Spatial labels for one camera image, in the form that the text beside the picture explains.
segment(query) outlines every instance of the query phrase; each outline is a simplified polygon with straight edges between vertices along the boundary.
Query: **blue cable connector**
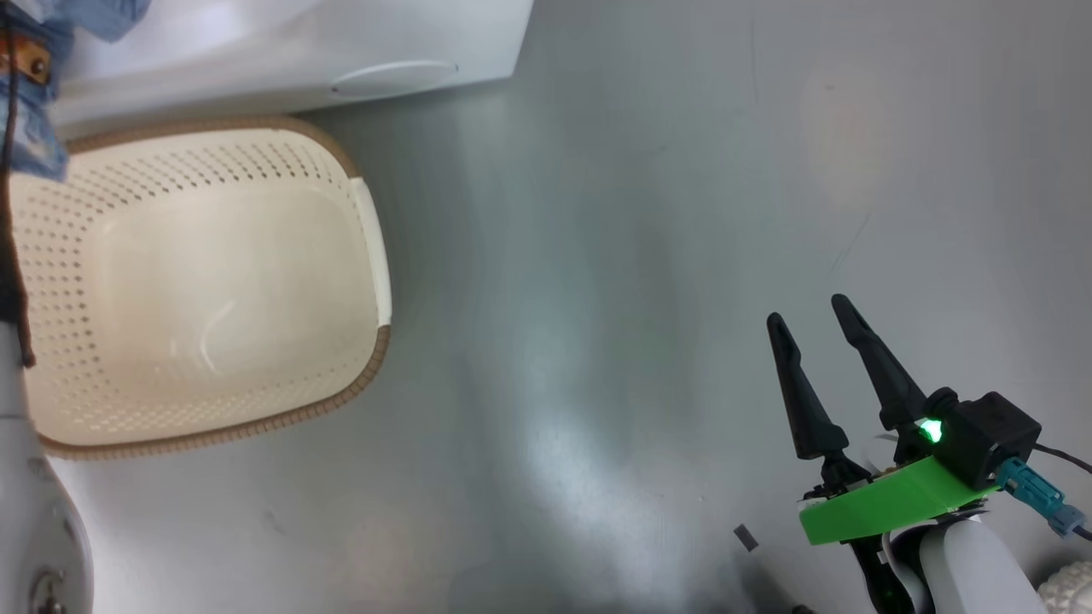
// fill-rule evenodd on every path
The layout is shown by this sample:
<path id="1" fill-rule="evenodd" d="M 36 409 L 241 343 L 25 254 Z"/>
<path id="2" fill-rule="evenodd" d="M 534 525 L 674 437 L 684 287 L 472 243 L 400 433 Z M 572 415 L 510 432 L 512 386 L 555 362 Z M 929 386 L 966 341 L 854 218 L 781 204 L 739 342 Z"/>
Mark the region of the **blue cable connector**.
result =
<path id="1" fill-rule="evenodd" d="M 997 487 L 1023 501 L 1051 524 L 1051 530 L 1068 538 L 1084 524 L 1084 512 L 1065 503 L 1066 495 L 1018 458 L 997 469 Z"/>

